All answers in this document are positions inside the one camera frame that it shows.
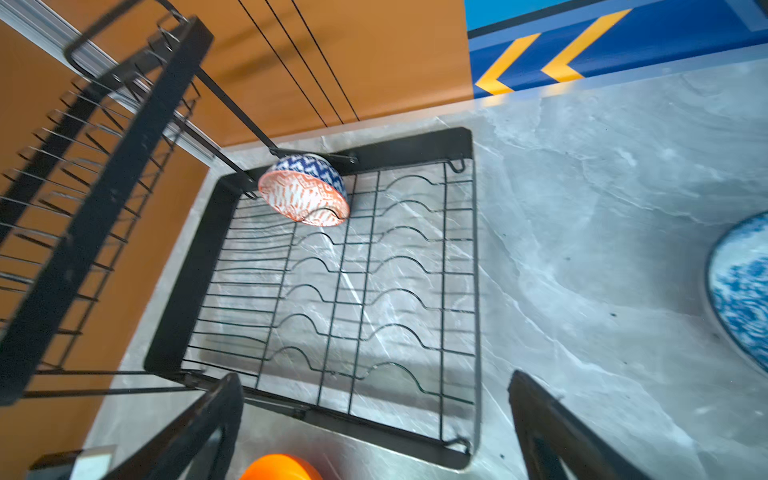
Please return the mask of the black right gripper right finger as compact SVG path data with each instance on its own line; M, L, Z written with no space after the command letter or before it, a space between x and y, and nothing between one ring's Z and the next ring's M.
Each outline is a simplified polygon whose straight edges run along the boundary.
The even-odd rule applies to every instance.
M529 374L508 387L518 443L530 479L646 479Z

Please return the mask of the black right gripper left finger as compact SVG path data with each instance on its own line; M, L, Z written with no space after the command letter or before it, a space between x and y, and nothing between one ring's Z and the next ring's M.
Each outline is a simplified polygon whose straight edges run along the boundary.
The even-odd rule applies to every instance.
M105 477L225 478L234 454L243 407L240 379L228 374Z

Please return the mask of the red and blue patterned bowl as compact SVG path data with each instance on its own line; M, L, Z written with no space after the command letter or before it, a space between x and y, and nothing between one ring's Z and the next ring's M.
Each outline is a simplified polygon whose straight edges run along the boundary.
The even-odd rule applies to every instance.
M277 213L305 225L334 227L350 215L343 177L315 154L280 159L260 177L258 192Z

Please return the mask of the black metal dish rack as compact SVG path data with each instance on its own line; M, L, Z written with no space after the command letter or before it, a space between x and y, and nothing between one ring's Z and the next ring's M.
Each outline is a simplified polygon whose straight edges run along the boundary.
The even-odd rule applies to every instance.
M77 76L1 182L1 403L76 397L67 360L174 152L225 153L191 123L213 94L212 33L170 3L147 42L103 71L78 54L123 1L64 49ZM451 470L479 443L481 360L473 139L456 127L327 153L350 215L314 227L273 210L258 180L315 150L215 183L137 369L204 395L239 377L244 405Z

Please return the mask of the orange plastic bowl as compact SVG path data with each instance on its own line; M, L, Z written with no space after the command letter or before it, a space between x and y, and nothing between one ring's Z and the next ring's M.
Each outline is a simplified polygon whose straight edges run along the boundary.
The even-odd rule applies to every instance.
M287 454L271 454L254 461L240 479L322 480L322 476L310 463L299 457Z

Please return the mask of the blue floral white bowl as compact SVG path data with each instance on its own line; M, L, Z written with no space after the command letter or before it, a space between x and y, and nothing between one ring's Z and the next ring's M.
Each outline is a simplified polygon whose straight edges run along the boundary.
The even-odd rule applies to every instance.
M710 321L751 367L767 373L767 213L733 225L708 253L703 296Z

